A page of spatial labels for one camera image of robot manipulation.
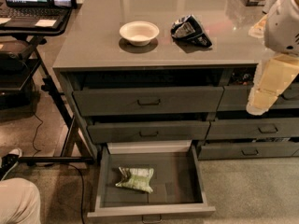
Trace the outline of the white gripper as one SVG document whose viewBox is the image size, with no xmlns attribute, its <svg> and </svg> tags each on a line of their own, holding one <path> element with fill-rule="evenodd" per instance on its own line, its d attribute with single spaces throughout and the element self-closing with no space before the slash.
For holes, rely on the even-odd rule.
<svg viewBox="0 0 299 224">
<path fill-rule="evenodd" d="M 254 116 L 267 112 L 299 74 L 299 58 L 279 53 L 257 65 L 246 110 Z"/>
</svg>

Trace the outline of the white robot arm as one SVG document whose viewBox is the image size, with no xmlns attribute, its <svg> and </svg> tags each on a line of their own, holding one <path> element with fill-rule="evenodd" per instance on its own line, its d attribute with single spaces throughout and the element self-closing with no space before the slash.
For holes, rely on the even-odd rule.
<svg viewBox="0 0 299 224">
<path fill-rule="evenodd" d="M 260 24 L 275 55 L 256 67 L 246 106 L 255 116 L 267 112 L 299 74 L 299 0 L 276 0 Z"/>
</svg>

